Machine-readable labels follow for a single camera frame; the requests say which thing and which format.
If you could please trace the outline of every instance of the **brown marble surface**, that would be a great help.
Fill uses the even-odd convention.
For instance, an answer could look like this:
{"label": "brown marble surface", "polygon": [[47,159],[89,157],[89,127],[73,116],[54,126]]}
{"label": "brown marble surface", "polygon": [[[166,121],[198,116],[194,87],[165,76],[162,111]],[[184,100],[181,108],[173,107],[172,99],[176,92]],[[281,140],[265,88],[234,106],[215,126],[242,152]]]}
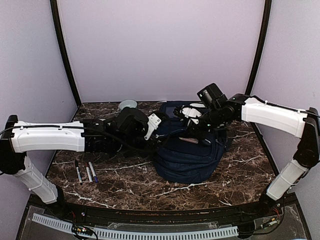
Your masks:
{"label": "brown marble surface", "polygon": [[[160,103],[140,102],[138,109],[148,114]],[[84,103],[74,120],[106,119],[119,113],[118,103]],[[239,205],[257,201],[275,177],[252,127],[234,122],[228,136],[233,138],[215,172],[200,184],[168,182],[157,175],[149,158],[125,158],[118,153],[59,151],[48,179],[62,187],[68,202],[124,210],[196,210]],[[79,161],[83,185],[79,184],[74,161]],[[85,162],[91,161],[99,183],[89,183]]]}

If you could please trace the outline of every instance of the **white cable tray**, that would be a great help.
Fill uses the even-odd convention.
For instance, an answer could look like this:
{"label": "white cable tray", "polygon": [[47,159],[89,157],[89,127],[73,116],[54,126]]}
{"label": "white cable tray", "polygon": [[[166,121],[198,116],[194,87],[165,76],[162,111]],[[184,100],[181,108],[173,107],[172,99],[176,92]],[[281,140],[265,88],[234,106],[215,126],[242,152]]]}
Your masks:
{"label": "white cable tray", "polygon": [[[33,214],[32,221],[67,234],[72,234],[72,223],[67,221],[37,213]],[[237,226],[212,230],[167,233],[117,231],[98,227],[93,228],[93,230],[100,240],[214,240],[239,235]]]}

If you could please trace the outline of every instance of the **marker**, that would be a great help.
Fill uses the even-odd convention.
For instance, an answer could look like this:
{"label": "marker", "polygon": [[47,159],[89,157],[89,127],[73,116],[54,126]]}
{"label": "marker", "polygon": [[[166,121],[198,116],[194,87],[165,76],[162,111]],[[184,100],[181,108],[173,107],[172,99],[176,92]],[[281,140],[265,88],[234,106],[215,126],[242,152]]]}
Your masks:
{"label": "marker", "polygon": [[91,168],[91,172],[92,172],[94,181],[95,181],[95,183],[97,184],[97,183],[98,183],[98,178],[97,178],[96,172],[95,172],[95,170],[94,170],[94,166],[92,166],[92,163],[91,163],[91,162],[89,162],[89,166],[90,166],[90,168]]}
{"label": "marker", "polygon": [[79,164],[78,164],[77,160],[74,160],[74,165],[75,165],[76,173],[78,174],[79,183],[80,183],[80,185],[82,185],[82,179],[81,179]]}
{"label": "marker", "polygon": [[88,179],[89,179],[89,182],[92,183],[92,177],[91,177],[91,174],[90,174],[90,169],[89,169],[89,166],[88,166],[88,163],[86,162],[85,163],[85,168],[86,168],[86,173],[88,174]]}

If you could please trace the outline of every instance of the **white wall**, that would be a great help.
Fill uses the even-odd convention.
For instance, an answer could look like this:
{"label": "white wall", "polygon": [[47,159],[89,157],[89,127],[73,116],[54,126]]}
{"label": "white wall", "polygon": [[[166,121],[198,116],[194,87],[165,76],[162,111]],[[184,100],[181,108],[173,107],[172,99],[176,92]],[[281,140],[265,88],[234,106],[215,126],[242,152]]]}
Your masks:
{"label": "white wall", "polygon": [[264,0],[59,0],[83,102],[197,100],[243,93]]}
{"label": "white wall", "polygon": [[[0,130],[9,115],[27,122],[70,121],[76,111],[64,70],[49,0],[0,0]],[[30,152],[45,173],[53,152]],[[16,239],[29,191],[0,176],[2,240]]]}
{"label": "white wall", "polygon": [[[320,1],[274,0],[253,94],[272,103],[320,111]],[[298,139],[260,126],[282,169]],[[320,165],[294,188],[313,239],[320,239]]]}

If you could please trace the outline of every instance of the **dark blue bag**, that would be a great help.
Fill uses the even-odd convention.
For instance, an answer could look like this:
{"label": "dark blue bag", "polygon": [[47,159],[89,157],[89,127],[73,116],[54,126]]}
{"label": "dark blue bag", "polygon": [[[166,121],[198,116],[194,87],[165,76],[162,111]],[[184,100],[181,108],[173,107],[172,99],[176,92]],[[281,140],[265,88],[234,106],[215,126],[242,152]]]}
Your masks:
{"label": "dark blue bag", "polygon": [[153,164],[161,177],[175,183],[195,184],[207,180],[226,151],[225,129],[208,132],[207,144],[192,143],[179,138],[179,134],[187,129],[188,120],[181,121],[173,112],[175,107],[188,106],[190,103],[192,102],[171,101],[160,108],[161,112],[169,116],[171,126],[169,127],[168,122],[163,122],[156,134],[165,137],[169,128],[173,134],[166,145],[153,156]]}

